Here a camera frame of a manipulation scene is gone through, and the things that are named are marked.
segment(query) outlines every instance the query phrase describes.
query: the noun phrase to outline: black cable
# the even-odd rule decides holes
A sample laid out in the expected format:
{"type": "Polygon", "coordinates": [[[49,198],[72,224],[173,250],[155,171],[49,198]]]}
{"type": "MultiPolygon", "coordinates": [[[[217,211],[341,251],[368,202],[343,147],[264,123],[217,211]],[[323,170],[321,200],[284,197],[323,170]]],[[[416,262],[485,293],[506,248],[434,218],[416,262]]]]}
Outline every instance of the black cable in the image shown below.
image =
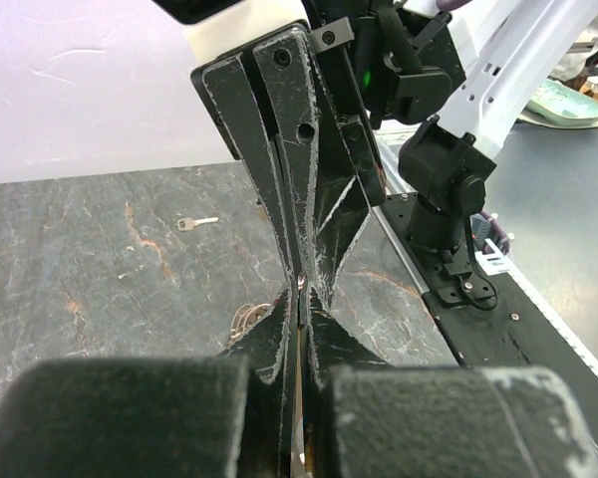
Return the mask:
{"type": "Polygon", "coordinates": [[[377,9],[377,18],[386,44],[395,56],[397,67],[406,75],[422,73],[423,64],[410,44],[408,29],[395,9],[392,6],[380,7],[377,9]]]}
{"type": "Polygon", "coordinates": [[[465,290],[465,282],[461,276],[457,276],[458,283],[460,284],[460,290],[463,296],[477,309],[480,311],[493,311],[496,306],[498,305],[498,292],[494,285],[485,277],[485,274],[481,271],[480,265],[476,260],[476,253],[474,252],[474,241],[471,237],[471,224],[470,224],[469,216],[466,216],[463,222],[464,230],[465,230],[465,245],[467,246],[467,257],[469,258],[469,263],[471,264],[472,272],[485,284],[487,284],[491,291],[494,293],[493,302],[489,305],[482,304],[476,301],[470,294],[465,290]]]}

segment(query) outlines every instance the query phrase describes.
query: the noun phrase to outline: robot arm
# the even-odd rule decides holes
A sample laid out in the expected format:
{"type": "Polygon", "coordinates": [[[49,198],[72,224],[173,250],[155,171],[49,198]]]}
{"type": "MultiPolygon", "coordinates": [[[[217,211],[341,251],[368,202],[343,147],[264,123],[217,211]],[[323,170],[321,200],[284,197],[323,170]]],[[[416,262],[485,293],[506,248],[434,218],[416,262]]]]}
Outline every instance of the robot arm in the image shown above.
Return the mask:
{"type": "Polygon", "coordinates": [[[520,2],[439,111],[439,126],[456,137],[471,133],[474,147],[495,158],[533,93],[596,15],[598,0],[520,2]]]}

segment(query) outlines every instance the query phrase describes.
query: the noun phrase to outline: white object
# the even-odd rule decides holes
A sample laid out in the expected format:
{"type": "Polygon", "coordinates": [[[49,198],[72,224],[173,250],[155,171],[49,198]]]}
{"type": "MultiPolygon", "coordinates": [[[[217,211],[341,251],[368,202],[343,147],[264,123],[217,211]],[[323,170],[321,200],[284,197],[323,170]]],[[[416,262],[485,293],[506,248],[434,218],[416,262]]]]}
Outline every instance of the white object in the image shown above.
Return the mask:
{"type": "Polygon", "coordinates": [[[439,112],[439,126],[495,158],[518,115],[598,14],[598,0],[523,0],[483,48],[465,83],[439,112]]]}
{"type": "Polygon", "coordinates": [[[244,0],[189,27],[186,39],[201,64],[297,20],[307,22],[301,0],[244,0]]]}
{"type": "Polygon", "coordinates": [[[439,7],[435,0],[409,0],[404,5],[404,10],[419,13],[427,17],[434,17],[439,13],[439,7]]]}
{"type": "Polygon", "coordinates": [[[563,82],[576,78],[582,72],[587,59],[598,51],[598,15],[580,34],[576,42],[592,42],[594,46],[586,53],[565,55],[549,74],[551,77],[563,82]]]}
{"type": "Polygon", "coordinates": [[[175,225],[181,232],[192,231],[195,227],[201,226],[202,224],[212,224],[219,220],[218,217],[207,217],[205,219],[192,219],[191,217],[184,217],[177,219],[175,225]]]}
{"type": "Polygon", "coordinates": [[[232,162],[150,0],[0,0],[0,183],[232,162]]]}

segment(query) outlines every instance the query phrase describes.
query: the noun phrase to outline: silver key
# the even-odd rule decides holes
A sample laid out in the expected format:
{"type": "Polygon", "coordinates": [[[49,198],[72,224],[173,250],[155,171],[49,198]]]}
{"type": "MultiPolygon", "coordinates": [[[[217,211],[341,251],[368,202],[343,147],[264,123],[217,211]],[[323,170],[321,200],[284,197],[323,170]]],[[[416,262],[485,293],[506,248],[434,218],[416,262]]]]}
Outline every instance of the silver key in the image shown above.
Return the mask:
{"type": "Polygon", "coordinates": [[[206,219],[192,219],[190,217],[184,217],[182,219],[177,219],[175,225],[177,226],[177,229],[185,232],[191,231],[193,228],[202,224],[211,224],[213,222],[217,222],[218,220],[218,217],[207,217],[206,219]]]}

